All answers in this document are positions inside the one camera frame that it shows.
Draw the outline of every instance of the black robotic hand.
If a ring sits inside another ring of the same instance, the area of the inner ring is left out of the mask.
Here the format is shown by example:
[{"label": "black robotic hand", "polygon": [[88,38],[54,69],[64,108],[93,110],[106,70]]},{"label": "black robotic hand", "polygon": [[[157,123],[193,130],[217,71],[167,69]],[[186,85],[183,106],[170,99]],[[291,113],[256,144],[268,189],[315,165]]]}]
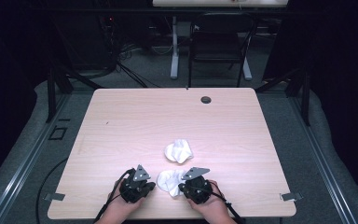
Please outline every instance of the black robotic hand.
[{"label": "black robotic hand", "polygon": [[156,186],[154,182],[147,183],[147,179],[150,179],[150,175],[142,165],[138,165],[136,170],[132,168],[129,177],[124,179],[121,184],[121,197],[127,203],[136,203],[142,197],[146,197],[149,191]]},{"label": "black robotic hand", "polygon": [[205,203],[211,197],[213,191],[211,183],[202,176],[208,172],[209,169],[193,167],[182,176],[186,181],[185,184],[179,184],[179,190],[196,204]]}]

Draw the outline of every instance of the black round hole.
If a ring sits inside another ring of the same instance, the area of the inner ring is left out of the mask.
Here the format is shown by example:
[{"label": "black round hole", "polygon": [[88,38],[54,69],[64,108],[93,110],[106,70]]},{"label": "black round hole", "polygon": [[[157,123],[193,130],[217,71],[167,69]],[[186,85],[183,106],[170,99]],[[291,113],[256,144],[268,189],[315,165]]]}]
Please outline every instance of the black round hole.
[{"label": "black round hole", "polygon": [[211,97],[209,97],[209,96],[202,96],[201,101],[205,104],[209,104],[212,100],[211,100]]}]

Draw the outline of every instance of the office chair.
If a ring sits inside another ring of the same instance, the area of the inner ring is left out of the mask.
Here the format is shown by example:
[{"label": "office chair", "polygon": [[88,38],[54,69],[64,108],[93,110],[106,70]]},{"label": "office chair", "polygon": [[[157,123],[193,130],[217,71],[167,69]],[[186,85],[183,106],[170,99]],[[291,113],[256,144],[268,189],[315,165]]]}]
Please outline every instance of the office chair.
[{"label": "office chair", "polygon": [[[191,87],[193,62],[231,63],[228,69],[239,63],[239,87],[246,51],[255,27],[255,20],[242,12],[209,12],[193,20],[190,25],[188,87]],[[246,33],[245,38],[239,37],[239,33]]]}]

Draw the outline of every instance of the human arm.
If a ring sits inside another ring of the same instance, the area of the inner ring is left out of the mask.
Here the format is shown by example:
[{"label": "human arm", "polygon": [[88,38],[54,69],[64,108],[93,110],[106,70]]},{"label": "human arm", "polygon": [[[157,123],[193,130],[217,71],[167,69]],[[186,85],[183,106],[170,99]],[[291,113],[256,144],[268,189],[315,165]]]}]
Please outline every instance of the human arm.
[{"label": "human arm", "polygon": [[119,193],[120,186],[123,180],[118,184],[118,188],[114,192],[113,201],[108,205],[103,212],[103,216],[95,222],[96,224],[120,224],[135,210],[137,210],[145,198],[141,198],[136,203],[127,203]]},{"label": "human arm", "polygon": [[[217,187],[217,182],[214,180],[209,180],[209,182],[211,182],[213,193],[220,195],[221,192]],[[223,200],[213,194],[205,203],[196,204],[191,199],[187,199],[187,201],[191,208],[201,213],[205,220],[210,224],[236,223],[228,214],[227,206]]]}]

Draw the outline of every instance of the desk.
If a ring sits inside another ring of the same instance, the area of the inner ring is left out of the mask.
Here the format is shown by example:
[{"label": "desk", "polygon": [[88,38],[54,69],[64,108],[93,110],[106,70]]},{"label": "desk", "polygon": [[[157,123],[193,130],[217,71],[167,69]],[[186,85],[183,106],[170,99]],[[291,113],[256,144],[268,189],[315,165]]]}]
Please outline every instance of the desk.
[{"label": "desk", "polygon": [[[154,7],[286,7],[288,0],[153,0]],[[179,54],[177,48],[176,17],[172,18],[171,78],[178,77]],[[243,64],[245,80],[252,80],[248,60]]]},{"label": "desk", "polygon": [[[209,104],[200,98],[208,96]],[[186,139],[194,158],[169,161],[164,148]],[[142,164],[156,182],[164,170],[211,169],[242,217],[290,217],[293,202],[255,91],[245,88],[97,90],[52,201],[52,219],[95,218],[115,181]],[[131,219],[200,218],[184,196],[155,187]]]}]

